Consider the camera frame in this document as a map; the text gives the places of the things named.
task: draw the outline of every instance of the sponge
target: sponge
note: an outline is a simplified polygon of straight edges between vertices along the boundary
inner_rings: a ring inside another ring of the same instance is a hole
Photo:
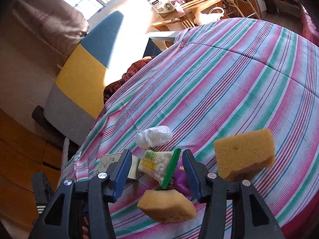
[[[275,142],[270,129],[225,137],[214,141],[218,175],[233,181],[241,174],[271,167]]]
[[[144,192],[138,208],[157,222],[173,223],[196,217],[196,208],[176,190]]]

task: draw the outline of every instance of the box on table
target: box on table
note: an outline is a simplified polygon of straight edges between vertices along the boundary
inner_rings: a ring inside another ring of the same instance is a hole
[[[100,162],[98,165],[98,173],[100,172],[106,172],[108,167],[111,163],[118,162],[122,153],[116,153],[116,154],[110,154],[100,157]],[[129,171],[129,174],[127,176],[127,179],[129,180],[138,180],[138,165],[141,160],[136,157],[132,156],[132,165],[131,169]]]

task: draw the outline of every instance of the purple wrapper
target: purple wrapper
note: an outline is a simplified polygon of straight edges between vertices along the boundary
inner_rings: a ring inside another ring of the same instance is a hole
[[[192,191],[188,185],[188,180],[182,163],[177,164],[167,189],[175,189],[179,193],[183,194],[187,199],[192,198]]]

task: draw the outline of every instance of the brown blanket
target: brown blanket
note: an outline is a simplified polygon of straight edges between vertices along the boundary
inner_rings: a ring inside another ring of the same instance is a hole
[[[113,82],[105,87],[103,91],[103,101],[104,104],[106,101],[115,93],[128,79],[130,79],[133,75],[135,75],[138,70],[142,69],[149,61],[151,61],[154,57],[144,57],[141,60],[138,60],[129,67],[127,72],[122,75],[122,79]]]

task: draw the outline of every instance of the snack bag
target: snack bag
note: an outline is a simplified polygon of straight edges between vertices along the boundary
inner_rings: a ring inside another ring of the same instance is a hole
[[[192,199],[192,191],[189,187],[186,173],[182,163],[178,163],[177,167],[172,175],[167,186],[168,190],[177,190],[179,193],[183,194],[187,199]]]
[[[159,182],[162,189],[166,189],[176,169],[180,153],[179,148],[169,152],[146,150],[138,165],[138,171],[147,173]]]

